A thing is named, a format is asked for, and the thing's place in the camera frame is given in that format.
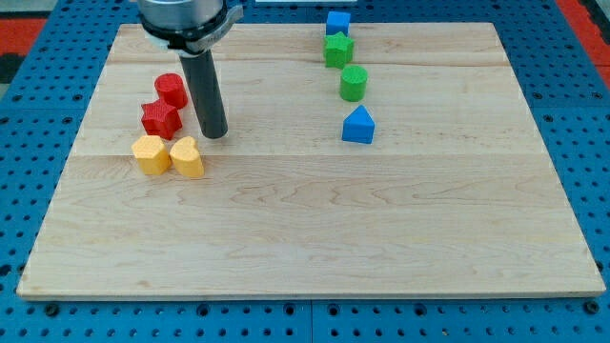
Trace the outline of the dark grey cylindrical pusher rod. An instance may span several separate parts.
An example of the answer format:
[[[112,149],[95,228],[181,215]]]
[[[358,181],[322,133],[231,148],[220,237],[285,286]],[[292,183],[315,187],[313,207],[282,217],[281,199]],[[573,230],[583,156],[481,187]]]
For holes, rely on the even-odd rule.
[[[180,63],[202,134],[210,139],[223,137],[228,123],[212,53],[207,50],[196,57],[181,57]]]

